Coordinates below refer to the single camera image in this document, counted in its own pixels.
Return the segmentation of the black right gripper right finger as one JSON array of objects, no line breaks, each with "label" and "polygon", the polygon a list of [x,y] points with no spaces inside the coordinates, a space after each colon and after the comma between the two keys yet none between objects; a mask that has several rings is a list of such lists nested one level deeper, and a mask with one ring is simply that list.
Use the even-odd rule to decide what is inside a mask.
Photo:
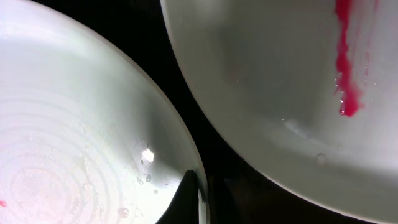
[{"label": "black right gripper right finger", "polygon": [[250,194],[237,178],[209,178],[210,212],[212,223],[252,223],[249,217]]}]

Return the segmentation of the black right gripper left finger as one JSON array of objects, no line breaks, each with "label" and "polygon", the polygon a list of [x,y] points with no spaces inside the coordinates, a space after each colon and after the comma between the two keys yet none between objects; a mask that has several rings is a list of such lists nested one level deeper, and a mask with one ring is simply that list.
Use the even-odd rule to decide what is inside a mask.
[{"label": "black right gripper left finger", "polygon": [[198,179],[193,170],[187,170],[177,191],[156,224],[199,224]]}]

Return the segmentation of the pale green plate red streak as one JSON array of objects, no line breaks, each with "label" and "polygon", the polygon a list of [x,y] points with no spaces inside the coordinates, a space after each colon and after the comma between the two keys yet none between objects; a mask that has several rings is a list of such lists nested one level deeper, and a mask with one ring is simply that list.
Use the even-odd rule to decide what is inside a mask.
[{"label": "pale green plate red streak", "polygon": [[397,222],[396,1],[162,1],[187,85],[283,189]]}]

